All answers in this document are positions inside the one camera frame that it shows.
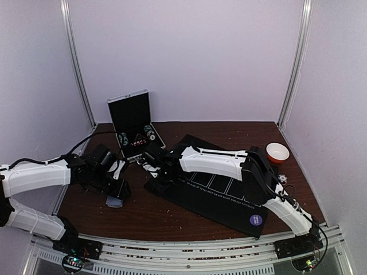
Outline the left aluminium frame post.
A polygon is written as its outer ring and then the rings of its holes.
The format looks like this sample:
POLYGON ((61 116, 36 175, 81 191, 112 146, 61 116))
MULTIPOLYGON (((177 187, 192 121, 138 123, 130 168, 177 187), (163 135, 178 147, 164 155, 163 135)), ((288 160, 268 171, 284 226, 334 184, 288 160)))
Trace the left aluminium frame post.
POLYGON ((89 124, 91 127, 96 127, 96 121, 94 118, 94 115, 92 113, 91 105, 89 102, 89 98, 87 96, 87 92, 85 90, 84 80, 81 72, 81 67, 77 55, 77 49, 76 49, 76 43, 75 43, 75 36, 73 33, 73 27, 72 27, 72 19, 71 19, 71 13, 69 9, 69 1, 67 0, 61 0, 60 1, 61 6, 61 15, 64 22, 65 32, 68 40, 69 45, 69 52, 71 55, 72 60, 72 66, 73 71, 76 79, 76 84, 78 87, 79 94, 81 96, 82 104, 85 109, 85 112, 87 114, 87 118, 89 121, 89 124))

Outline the blue playing card deck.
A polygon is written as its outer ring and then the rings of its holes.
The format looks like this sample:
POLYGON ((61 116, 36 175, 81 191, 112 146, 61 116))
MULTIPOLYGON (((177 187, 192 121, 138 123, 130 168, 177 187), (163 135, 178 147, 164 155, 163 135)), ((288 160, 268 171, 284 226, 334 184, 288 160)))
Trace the blue playing card deck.
POLYGON ((123 200, 108 196, 106 199, 106 205, 110 208, 121 208, 123 207, 123 200))

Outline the purple small blind button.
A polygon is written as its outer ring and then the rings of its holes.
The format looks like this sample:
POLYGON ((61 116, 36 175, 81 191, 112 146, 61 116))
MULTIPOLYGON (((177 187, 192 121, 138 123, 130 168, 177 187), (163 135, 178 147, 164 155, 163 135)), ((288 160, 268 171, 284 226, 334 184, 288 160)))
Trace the purple small blind button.
POLYGON ((249 222, 252 226, 260 226, 263 224, 263 218, 259 214, 254 214, 250 216, 249 222))

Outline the aluminium poker chip case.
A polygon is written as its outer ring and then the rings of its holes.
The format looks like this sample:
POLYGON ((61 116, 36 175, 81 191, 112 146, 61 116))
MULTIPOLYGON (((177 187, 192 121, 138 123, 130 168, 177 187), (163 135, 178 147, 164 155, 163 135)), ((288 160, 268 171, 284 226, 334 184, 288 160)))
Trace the aluminium poker chip case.
POLYGON ((161 148, 166 147, 151 121, 150 98, 147 89, 111 98, 107 100, 107 105, 114 130, 116 132, 117 141, 118 134, 121 132, 126 133, 130 143, 135 140, 138 133, 143 135, 146 139, 145 144, 136 147, 131 145, 122 147, 118 141, 118 145, 124 158, 130 162, 136 161, 150 143, 155 143, 161 148), (147 137, 143 129, 146 125, 151 125, 153 128, 156 134, 155 140, 151 141, 147 137))

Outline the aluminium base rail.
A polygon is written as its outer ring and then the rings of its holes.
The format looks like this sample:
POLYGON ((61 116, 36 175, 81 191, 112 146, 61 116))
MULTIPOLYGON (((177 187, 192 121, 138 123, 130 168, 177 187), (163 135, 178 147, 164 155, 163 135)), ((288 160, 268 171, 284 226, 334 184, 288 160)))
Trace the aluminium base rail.
MULTIPOLYGON (((322 225, 329 245, 322 262, 304 274, 355 274, 338 226, 322 225)), ((278 258, 274 243, 292 233, 194 242, 154 242, 83 235, 103 244, 99 260, 89 260, 76 274, 303 274, 293 265, 307 254, 278 258)), ((21 274, 68 274, 62 252, 34 236, 21 274)))

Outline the green poker chip row left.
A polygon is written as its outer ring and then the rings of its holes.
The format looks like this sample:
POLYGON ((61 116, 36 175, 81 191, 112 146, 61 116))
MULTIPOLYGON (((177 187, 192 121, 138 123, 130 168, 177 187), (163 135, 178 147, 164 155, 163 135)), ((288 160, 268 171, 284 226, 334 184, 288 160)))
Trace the green poker chip row left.
POLYGON ((121 132, 121 133, 118 134, 118 141, 119 141, 119 143, 122 147, 127 147, 127 146, 130 145, 128 137, 127 137, 126 133, 124 133, 124 132, 121 132))

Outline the red dice set in case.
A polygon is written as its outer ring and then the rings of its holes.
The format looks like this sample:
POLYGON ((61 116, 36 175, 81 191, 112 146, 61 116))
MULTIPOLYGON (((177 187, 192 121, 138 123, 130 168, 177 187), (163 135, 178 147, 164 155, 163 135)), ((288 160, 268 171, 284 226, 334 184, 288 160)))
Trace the red dice set in case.
POLYGON ((146 143, 145 137, 138 133, 135 137, 135 140, 132 143, 130 143, 130 145, 133 147, 136 147, 136 146, 143 145, 145 143, 146 143))

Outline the black poker playing mat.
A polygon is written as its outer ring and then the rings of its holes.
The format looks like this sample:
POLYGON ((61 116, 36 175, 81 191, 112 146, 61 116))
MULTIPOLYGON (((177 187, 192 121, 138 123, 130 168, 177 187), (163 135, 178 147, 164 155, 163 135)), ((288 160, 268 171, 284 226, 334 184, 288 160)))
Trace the black poker playing mat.
POLYGON ((177 155, 185 145, 206 150, 222 149, 192 135, 185 135, 178 144, 167 150, 160 170, 160 172, 177 173, 178 179, 166 191, 158 192, 155 188, 156 178, 152 177, 144 185, 145 189, 213 222, 259 238, 268 217, 268 211, 264 206, 253 204, 251 201, 255 197, 255 191, 258 190, 255 187, 255 177, 248 174, 245 182, 242 182, 223 174, 197 170, 184 172, 178 166, 177 155), (249 218, 254 214, 262 216, 262 225, 252 226, 250 224, 249 218))

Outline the right aluminium frame post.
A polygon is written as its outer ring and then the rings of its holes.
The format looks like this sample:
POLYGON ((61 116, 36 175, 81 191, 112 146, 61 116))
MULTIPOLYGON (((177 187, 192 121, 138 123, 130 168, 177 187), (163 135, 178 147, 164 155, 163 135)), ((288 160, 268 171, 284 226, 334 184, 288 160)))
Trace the right aluminium frame post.
POLYGON ((286 127, 286 121, 288 120, 288 117, 290 115, 296 90, 298 87, 298 81, 300 78, 300 69, 302 66, 302 61, 304 58, 304 54, 306 52, 306 46, 309 39, 313 4, 314 1, 312 0, 303 1, 303 10, 300 20, 298 42, 296 45, 295 56, 291 68, 290 79, 286 89, 286 95, 278 119, 278 127, 280 129, 285 129, 286 127))

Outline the aluminium frame post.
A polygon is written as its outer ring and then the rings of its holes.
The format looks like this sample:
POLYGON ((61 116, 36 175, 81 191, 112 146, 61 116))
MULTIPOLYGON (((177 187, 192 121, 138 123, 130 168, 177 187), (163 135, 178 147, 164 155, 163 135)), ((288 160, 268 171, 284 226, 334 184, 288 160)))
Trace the aluminium frame post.
POLYGON ((278 119, 278 127, 280 129, 285 129, 286 127, 286 121, 288 120, 288 117, 290 115, 296 90, 298 87, 298 81, 300 78, 300 69, 302 66, 302 61, 304 58, 304 54, 306 52, 306 46, 309 39, 313 4, 314 1, 312 0, 303 1, 303 10, 300 20, 298 42, 296 45, 295 56, 291 68, 290 79, 286 89, 286 95, 278 119))
POLYGON ((78 87, 79 94, 81 96, 82 104, 85 109, 85 112, 87 114, 87 118, 89 121, 89 124, 91 127, 96 127, 96 121, 94 118, 94 115, 92 113, 91 105, 89 102, 89 98, 87 96, 87 92, 85 90, 84 80, 81 72, 81 67, 77 55, 77 49, 76 49, 76 43, 75 43, 75 36, 73 33, 73 27, 72 27, 72 19, 71 19, 71 13, 69 9, 69 1, 67 0, 61 0, 60 1, 61 6, 61 15, 64 22, 65 32, 68 40, 69 45, 69 52, 71 55, 72 60, 72 66, 73 71, 76 79, 76 84, 78 87))

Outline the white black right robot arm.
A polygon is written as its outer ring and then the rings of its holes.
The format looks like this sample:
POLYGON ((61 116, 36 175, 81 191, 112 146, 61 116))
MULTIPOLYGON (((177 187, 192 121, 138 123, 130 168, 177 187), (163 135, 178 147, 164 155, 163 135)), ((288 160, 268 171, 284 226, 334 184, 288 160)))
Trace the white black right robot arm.
POLYGON ((279 257, 323 247, 319 223, 286 191, 286 177, 257 147, 221 151, 177 144, 159 149, 152 165, 158 193, 235 230, 259 237, 267 213, 273 212, 293 233, 276 242, 279 257))

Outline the green red poker chip row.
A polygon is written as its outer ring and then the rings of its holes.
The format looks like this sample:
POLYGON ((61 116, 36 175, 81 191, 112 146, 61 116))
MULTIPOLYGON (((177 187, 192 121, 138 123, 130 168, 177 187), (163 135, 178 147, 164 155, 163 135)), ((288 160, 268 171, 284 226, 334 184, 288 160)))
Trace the green red poker chip row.
POLYGON ((149 138, 149 140, 153 141, 156 139, 156 134, 153 130, 153 128, 151 127, 151 125, 146 125, 143 127, 147 137, 149 138))

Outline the red white bowl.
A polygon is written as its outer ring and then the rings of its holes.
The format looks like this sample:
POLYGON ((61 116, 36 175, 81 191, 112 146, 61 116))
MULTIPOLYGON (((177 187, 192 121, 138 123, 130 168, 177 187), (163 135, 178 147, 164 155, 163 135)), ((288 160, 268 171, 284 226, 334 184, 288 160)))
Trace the red white bowl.
POLYGON ((290 156, 286 146, 280 143, 269 143, 266 146, 267 158, 273 163, 283 163, 290 156))

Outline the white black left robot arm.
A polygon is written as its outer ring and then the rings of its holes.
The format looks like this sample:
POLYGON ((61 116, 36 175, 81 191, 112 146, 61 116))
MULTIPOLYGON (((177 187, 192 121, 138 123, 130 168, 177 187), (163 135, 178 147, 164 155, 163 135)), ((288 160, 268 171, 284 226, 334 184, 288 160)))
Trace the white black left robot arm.
POLYGON ((15 166, 5 165, 1 168, 1 226, 43 235, 57 250, 72 256, 88 253, 90 245, 79 238, 67 218, 24 206, 12 196, 44 187, 79 184, 122 201, 131 195, 128 182, 120 176, 127 167, 128 163, 111 154, 104 157, 71 154, 59 160, 25 159, 15 166))

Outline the poker chip stack on table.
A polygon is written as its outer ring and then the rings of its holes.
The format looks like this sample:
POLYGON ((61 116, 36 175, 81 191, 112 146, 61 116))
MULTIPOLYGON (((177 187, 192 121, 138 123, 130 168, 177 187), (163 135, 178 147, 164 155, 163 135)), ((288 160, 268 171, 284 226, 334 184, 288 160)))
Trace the poker chip stack on table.
POLYGON ((278 181, 282 186, 285 186, 287 184, 288 179, 284 174, 279 174, 278 181))

